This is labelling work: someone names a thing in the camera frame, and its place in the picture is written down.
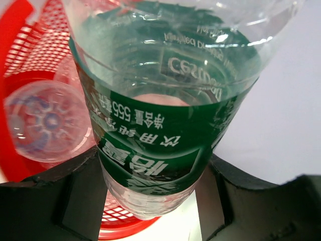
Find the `red plastic basket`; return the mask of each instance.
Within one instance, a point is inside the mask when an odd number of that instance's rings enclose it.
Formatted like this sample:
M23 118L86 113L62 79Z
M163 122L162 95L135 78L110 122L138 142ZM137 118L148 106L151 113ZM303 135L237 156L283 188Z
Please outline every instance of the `red plastic basket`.
M0 98L37 80L52 80L60 61L68 54L69 33L60 0L48 0L33 25L26 18L33 11L27 0L15 0L0 19ZM9 181L44 171L40 163L18 155L7 127L3 101L0 101L0 166ZM152 225L157 218L141 221L122 207L105 206L99 240L114 240L133 235Z

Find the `basket handle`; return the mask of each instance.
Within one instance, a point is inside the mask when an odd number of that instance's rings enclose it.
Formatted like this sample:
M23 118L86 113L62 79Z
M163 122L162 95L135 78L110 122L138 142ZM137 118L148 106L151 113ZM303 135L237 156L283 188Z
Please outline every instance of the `basket handle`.
M4 109L5 62L7 54L27 17L33 12L27 0L15 0L0 18L0 166L10 181L20 182L31 175L20 155L16 153L7 125Z

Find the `white background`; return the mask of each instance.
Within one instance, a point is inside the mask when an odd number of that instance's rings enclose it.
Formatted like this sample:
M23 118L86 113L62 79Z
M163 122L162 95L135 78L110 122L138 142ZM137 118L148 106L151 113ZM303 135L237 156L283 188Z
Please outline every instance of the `white background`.
M9 2L2 0L0 9ZM320 15L321 1L308 0L215 151L236 167L273 183L301 174L321 175ZM151 238L200 241L195 195L125 240Z

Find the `bottle bottom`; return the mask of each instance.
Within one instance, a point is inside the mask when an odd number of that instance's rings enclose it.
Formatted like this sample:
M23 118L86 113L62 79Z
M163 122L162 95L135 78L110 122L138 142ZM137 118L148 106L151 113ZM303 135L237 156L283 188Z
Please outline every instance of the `bottle bottom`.
M188 189L167 196L152 196L134 192L117 183L102 166L108 190L117 202L140 220L163 216L178 208L194 191L197 181Z

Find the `white surface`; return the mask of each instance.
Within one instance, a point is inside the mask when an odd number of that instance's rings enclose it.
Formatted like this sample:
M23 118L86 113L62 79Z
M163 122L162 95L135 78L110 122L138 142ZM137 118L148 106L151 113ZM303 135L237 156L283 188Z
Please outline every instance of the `white surface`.
M2 0L0 9L8 2ZM320 13L321 1L308 0L216 149L221 158L274 183L321 174ZM120 240L151 239L201 240L195 194L151 227Z

